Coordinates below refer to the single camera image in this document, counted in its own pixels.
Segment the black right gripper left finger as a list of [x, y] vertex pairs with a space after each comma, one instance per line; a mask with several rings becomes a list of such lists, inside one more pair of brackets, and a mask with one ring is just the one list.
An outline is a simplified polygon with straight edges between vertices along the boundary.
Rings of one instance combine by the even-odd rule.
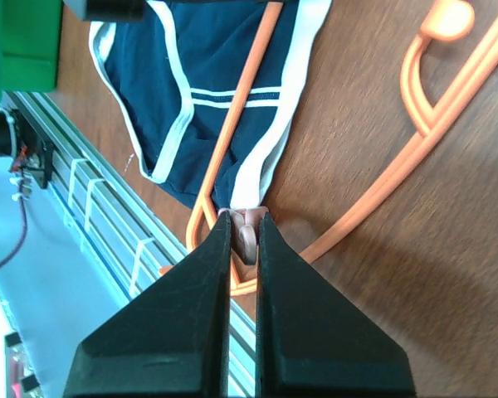
[[205, 241], [78, 345], [65, 397], [224, 397], [232, 226]]

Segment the navy blue underwear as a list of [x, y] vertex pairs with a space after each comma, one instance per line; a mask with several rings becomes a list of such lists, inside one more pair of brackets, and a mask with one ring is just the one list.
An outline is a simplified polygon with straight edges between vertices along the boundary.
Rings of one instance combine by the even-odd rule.
[[[259, 206], [287, 144], [328, 1], [286, 3], [213, 183], [218, 208]], [[94, 66], [141, 175], [187, 207], [203, 183], [265, 11], [255, 1], [149, 1], [138, 22], [92, 22]]]

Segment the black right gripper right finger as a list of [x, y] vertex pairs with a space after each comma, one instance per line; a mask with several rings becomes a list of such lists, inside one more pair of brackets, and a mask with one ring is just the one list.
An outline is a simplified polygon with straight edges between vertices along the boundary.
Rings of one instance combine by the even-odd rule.
[[285, 242], [271, 216], [259, 232], [256, 396], [414, 397], [406, 352]]

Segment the orange plastic hanger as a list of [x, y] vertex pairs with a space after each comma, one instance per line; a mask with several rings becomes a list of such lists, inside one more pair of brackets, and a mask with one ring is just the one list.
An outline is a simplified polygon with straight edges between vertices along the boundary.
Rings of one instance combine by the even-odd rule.
[[[211, 197], [212, 185], [242, 116], [281, 10], [279, 2], [271, 2], [257, 28], [188, 220], [185, 235], [188, 251], [198, 247], [201, 224], [213, 227], [217, 221]], [[463, 38], [471, 31], [474, 22], [475, 10], [468, 1], [435, 1], [432, 4], [410, 43], [400, 72], [400, 93], [416, 131], [369, 189], [323, 235], [301, 251], [301, 257], [308, 263], [340, 243], [389, 198], [437, 146], [498, 66], [497, 17], [441, 98], [431, 104], [425, 95], [420, 76], [425, 50], [432, 41], [450, 42]]]

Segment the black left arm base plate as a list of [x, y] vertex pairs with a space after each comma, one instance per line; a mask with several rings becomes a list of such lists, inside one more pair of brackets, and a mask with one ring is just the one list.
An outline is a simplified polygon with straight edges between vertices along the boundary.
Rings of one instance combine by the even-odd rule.
[[53, 173], [54, 143], [45, 130], [18, 109], [6, 111], [12, 139], [10, 172], [23, 171], [41, 189], [47, 189]]

